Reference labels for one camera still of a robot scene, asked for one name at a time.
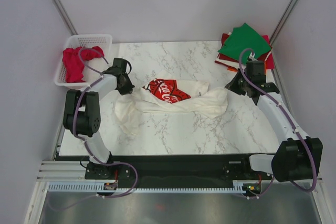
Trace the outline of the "white coca-cola t-shirt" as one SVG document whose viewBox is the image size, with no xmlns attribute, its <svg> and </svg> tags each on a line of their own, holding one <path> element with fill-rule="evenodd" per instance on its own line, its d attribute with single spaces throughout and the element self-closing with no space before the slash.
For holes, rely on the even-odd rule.
<svg viewBox="0 0 336 224">
<path fill-rule="evenodd" d="M 206 81 L 176 79 L 162 70 L 153 80 L 119 97 L 114 113 L 125 134 L 136 135 L 142 113 L 197 112 L 209 119 L 224 114 L 228 107 L 228 91 L 211 88 Z"/>
</svg>

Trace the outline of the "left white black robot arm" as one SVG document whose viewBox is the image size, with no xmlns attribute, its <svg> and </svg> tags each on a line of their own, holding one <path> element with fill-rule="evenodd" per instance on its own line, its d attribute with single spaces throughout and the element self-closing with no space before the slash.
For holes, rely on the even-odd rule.
<svg viewBox="0 0 336 224">
<path fill-rule="evenodd" d="M 70 89 L 66 93 L 63 126 L 84 145 L 89 163 L 85 179 L 113 179 L 115 165 L 112 154 L 102 140 L 100 100 L 112 91 L 121 95 L 131 94 L 134 85 L 129 74 L 131 64 L 122 58 L 115 58 L 99 78 L 80 90 Z"/>
</svg>

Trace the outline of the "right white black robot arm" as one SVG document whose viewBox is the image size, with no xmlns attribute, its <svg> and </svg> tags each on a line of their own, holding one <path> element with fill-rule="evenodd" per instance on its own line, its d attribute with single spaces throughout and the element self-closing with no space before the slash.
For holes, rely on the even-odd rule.
<svg viewBox="0 0 336 224">
<path fill-rule="evenodd" d="M 317 180 L 323 145 L 319 138 L 311 138 L 294 120 L 283 103 L 277 86 L 266 81 L 264 63 L 248 61 L 226 89 L 238 95 L 247 95 L 263 112 L 276 134 L 280 145 L 274 154 L 253 154 L 240 166 L 248 179 L 259 172 L 275 176 L 279 182 Z"/>
</svg>

